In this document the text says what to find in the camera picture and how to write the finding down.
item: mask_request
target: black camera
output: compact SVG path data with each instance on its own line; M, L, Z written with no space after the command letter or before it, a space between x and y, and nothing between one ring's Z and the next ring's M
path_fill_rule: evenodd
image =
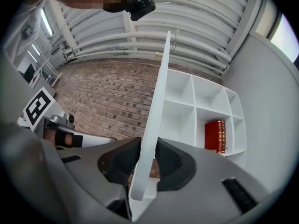
M156 4L154 0L139 0L130 10L130 17L132 21L138 21L140 18L144 17L146 14L154 11L156 9Z
M132 21L137 21L146 14L154 11L156 4L154 0L122 0L119 4L109 4L109 8L104 10L110 13L127 11L130 13Z

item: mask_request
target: brick wall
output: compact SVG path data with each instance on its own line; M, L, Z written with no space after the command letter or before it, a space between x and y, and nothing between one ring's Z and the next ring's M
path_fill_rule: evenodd
M143 136L154 94L160 62L142 59L100 59L73 63L56 85L57 102L75 117L76 130L118 140ZM170 68L220 79L183 66ZM159 177L153 163L151 177Z

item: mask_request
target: ceiling light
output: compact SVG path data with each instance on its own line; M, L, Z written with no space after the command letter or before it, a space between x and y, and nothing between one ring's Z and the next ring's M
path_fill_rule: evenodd
M52 31L52 29L50 27L50 24L49 24L48 19L46 17L45 11L43 9L42 9L42 19L43 19L43 22L45 23L45 26L46 26L46 28L48 30L49 35L52 36L53 35L53 31Z
M35 60L35 62L37 63L37 60L34 58L34 56L30 53L30 51L28 51L29 55L31 55L31 57L33 58L33 60Z
M31 46L33 46L33 48L36 51L36 53L38 54L38 56L41 56L41 53L38 52L38 50L36 49L35 45L32 44Z

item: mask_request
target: ceiling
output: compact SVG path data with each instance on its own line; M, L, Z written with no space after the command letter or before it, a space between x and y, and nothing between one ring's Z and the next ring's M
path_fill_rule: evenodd
M65 26L71 32L75 43L81 46L73 49L73 54L66 54L65 51L70 45L57 24L50 1L46 1L44 10L54 35L50 37L44 24L41 24L42 29L35 42L43 52L41 61L50 57L51 64L59 66L74 57L74 53L78 59L117 55L155 59L157 51L163 52L166 33L171 31L170 62L221 75L228 67L235 50L241 45L237 38L244 35L246 22L250 23L252 17L255 18L256 3L258 4L257 0L155 2L156 10L135 22L130 21L126 12L80 10L60 4ZM126 37L126 33L132 32L133 37ZM99 39L99 42L90 42L94 39ZM51 56L50 53L55 48L57 52Z

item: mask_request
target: red book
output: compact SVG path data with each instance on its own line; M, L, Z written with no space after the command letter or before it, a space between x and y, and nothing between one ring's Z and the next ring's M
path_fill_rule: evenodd
M205 149L224 153L226 146L225 122L222 120L205 124Z

